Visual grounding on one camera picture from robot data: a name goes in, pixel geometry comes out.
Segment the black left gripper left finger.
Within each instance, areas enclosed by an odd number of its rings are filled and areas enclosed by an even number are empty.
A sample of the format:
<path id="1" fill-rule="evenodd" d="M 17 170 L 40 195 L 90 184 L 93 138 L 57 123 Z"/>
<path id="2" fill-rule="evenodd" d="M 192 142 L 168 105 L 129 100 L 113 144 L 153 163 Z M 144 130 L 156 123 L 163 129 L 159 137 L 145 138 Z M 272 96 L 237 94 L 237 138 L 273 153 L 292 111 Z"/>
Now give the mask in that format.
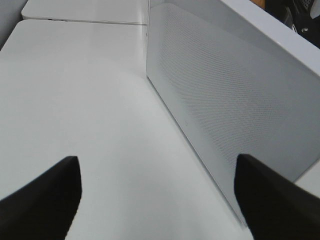
<path id="1" fill-rule="evenodd" d="M 0 201 L 2 240 L 64 240 L 82 198 L 77 156 L 67 156 Z"/>

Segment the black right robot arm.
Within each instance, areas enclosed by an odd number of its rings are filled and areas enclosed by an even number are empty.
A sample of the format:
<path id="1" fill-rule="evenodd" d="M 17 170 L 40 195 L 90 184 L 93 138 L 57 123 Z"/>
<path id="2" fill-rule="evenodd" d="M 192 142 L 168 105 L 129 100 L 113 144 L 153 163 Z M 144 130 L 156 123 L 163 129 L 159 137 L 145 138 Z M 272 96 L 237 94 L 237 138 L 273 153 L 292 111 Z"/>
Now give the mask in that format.
<path id="1" fill-rule="evenodd" d="M 264 10 L 320 47 L 320 2 L 318 0 L 266 0 Z"/>

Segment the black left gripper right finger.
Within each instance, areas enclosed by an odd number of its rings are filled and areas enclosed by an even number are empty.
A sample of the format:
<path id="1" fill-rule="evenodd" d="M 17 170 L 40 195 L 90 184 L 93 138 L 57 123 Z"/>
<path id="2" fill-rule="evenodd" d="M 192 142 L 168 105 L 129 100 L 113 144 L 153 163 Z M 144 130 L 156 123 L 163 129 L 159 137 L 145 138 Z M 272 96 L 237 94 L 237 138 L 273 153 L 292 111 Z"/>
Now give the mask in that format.
<path id="1" fill-rule="evenodd" d="M 320 199 L 250 154 L 237 156 L 234 194 L 255 240 L 320 238 Z"/>

